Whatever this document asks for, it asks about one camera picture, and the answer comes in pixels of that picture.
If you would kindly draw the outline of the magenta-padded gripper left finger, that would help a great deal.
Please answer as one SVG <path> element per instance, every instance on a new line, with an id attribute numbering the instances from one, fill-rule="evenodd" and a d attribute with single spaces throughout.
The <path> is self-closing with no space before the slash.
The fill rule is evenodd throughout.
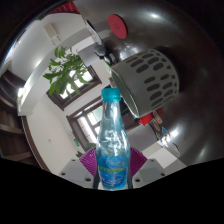
<path id="1" fill-rule="evenodd" d="M 59 176 L 81 187 L 97 189 L 99 175 L 95 149 L 88 150 L 78 159 L 71 159 L 60 171 Z"/>

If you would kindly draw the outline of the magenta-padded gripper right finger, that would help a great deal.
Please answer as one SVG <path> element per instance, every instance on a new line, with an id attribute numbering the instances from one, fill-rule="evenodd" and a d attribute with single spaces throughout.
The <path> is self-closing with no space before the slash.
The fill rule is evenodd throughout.
<path id="1" fill-rule="evenodd" d="M 128 188 L 136 189 L 166 176 L 165 170 L 155 158 L 147 159 L 135 148 L 130 148 Z"/>

